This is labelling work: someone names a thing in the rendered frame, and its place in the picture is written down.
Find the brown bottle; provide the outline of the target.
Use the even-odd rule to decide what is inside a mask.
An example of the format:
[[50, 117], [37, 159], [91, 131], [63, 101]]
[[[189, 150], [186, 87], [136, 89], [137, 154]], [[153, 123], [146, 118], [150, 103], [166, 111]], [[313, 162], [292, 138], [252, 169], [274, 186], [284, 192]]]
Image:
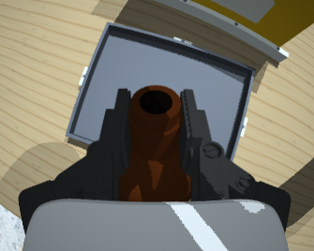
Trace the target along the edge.
[[190, 201], [191, 178], [180, 165], [181, 99], [171, 88], [149, 85], [131, 98], [129, 169], [119, 178], [120, 201]]

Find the yellow divided crate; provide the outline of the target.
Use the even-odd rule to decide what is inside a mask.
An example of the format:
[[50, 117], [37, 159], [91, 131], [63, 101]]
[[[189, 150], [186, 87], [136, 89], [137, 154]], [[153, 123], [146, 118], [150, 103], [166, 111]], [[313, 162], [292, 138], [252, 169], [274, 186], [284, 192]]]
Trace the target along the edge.
[[254, 31], [279, 48], [314, 23], [314, 0], [191, 0]]

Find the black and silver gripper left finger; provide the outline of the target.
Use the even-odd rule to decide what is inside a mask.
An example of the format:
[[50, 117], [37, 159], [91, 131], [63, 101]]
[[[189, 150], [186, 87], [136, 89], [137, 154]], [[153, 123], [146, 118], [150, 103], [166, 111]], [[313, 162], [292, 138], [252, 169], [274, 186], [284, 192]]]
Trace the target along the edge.
[[119, 88], [114, 109], [105, 111], [99, 140], [88, 146], [86, 156], [53, 181], [31, 186], [20, 193], [18, 202], [25, 234], [32, 214], [43, 203], [57, 199], [120, 201], [119, 177], [129, 169], [130, 160], [130, 101], [130, 91]]

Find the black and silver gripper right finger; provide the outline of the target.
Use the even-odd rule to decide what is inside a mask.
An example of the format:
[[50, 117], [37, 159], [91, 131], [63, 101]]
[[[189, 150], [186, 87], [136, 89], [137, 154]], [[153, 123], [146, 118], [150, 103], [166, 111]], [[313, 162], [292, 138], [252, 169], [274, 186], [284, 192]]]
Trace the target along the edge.
[[[254, 177], [225, 157], [223, 147], [212, 141], [205, 110], [197, 110], [192, 89], [180, 93], [183, 122], [179, 138], [181, 169], [191, 178], [190, 201], [253, 199], [277, 211], [286, 231], [290, 194]], [[198, 196], [199, 194], [199, 196]]]

